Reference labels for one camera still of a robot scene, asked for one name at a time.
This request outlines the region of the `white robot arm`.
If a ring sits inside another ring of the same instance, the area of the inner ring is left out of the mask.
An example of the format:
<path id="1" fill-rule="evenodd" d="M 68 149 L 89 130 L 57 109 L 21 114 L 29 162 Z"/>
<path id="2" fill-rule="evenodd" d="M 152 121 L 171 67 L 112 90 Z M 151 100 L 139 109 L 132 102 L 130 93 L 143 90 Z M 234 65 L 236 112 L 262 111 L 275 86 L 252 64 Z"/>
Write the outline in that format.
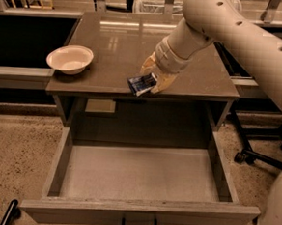
<path id="1" fill-rule="evenodd" d="M 282 39 L 245 19 L 234 0 L 183 0 L 183 18 L 156 46 L 141 73 L 154 72 L 154 93 L 170 86 L 194 54 L 222 43 L 282 111 Z M 282 172 L 268 194 L 257 225 L 282 225 Z"/>

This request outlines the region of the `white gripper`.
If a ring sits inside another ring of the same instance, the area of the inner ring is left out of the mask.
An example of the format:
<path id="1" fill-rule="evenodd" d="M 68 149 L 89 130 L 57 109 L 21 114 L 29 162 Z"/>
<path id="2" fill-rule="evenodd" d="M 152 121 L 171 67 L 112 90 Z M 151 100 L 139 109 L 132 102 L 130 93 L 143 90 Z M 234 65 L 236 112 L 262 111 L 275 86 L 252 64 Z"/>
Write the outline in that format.
<path id="1" fill-rule="evenodd" d="M 184 70 L 189 64 L 190 60 L 185 60 L 175 54 L 170 48 L 167 38 L 163 38 L 156 46 L 153 52 L 142 64 L 140 74 L 148 75 L 154 73 L 156 85 L 152 88 L 152 93 L 159 93 L 172 85 L 177 74 Z M 156 66 L 162 70 L 156 72 Z"/>

